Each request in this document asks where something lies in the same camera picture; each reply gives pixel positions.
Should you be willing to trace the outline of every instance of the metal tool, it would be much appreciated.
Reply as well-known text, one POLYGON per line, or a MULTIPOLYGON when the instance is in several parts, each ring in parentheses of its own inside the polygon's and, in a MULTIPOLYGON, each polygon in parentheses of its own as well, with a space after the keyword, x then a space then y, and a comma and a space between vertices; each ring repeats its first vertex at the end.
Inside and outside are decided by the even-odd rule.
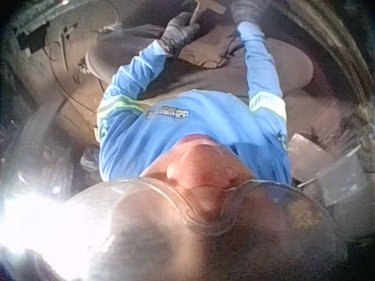
POLYGON ((190 20, 190 24, 198 21, 203 12, 207 9, 211 9, 216 13, 224 14, 227 10, 223 5, 216 3, 213 0, 194 0, 197 2, 197 7, 195 8, 194 14, 190 20))

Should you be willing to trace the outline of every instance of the sleeve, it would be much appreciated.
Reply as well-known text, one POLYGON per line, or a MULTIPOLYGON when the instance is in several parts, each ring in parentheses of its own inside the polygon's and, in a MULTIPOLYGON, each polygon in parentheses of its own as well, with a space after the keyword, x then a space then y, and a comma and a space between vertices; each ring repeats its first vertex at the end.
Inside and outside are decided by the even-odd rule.
POLYGON ((275 61, 266 49, 264 34, 252 23, 238 26, 246 48, 249 109, 268 138, 287 136, 287 113, 275 61))
POLYGON ((138 96, 163 70, 167 57, 154 41, 113 76, 97 110, 96 137, 101 146, 113 139, 111 135, 126 131, 143 113, 138 96))

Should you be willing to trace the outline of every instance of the bright light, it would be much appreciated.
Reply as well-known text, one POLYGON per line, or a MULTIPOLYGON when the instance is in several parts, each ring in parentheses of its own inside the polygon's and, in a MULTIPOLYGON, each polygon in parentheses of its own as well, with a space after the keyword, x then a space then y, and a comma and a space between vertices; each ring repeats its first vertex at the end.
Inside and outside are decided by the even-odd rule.
POLYGON ((7 201, 0 223, 0 244, 22 253, 33 249, 64 279, 86 274, 93 251, 103 251, 108 227, 97 227, 84 207, 59 204, 41 197, 7 201))

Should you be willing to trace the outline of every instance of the black work glove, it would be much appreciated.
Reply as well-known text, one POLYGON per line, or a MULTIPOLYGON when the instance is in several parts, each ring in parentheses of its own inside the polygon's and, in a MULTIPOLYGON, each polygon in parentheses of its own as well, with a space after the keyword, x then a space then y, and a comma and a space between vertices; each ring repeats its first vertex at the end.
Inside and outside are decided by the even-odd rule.
POLYGON ((159 39, 161 46, 171 55, 177 55, 183 47, 194 39, 199 31, 198 23, 189 25, 192 13, 182 12, 171 19, 166 27, 163 36, 159 39))
POLYGON ((241 22, 251 22, 259 25, 263 12, 270 5, 271 0, 235 0, 230 5, 232 17, 236 25, 241 22))

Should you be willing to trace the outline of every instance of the hand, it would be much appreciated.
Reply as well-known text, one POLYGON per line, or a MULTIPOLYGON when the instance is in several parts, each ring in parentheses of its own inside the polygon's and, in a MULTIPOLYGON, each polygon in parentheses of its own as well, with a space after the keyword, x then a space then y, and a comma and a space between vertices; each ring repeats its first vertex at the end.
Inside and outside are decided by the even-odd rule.
POLYGON ((200 29, 198 23, 189 25, 191 17, 192 13, 182 12, 177 17, 171 19, 163 36, 159 40, 162 47, 173 56, 189 44, 200 29))
POLYGON ((230 6, 232 17, 236 25, 241 22, 251 22, 259 25, 263 12, 270 5, 271 0, 235 0, 230 6))

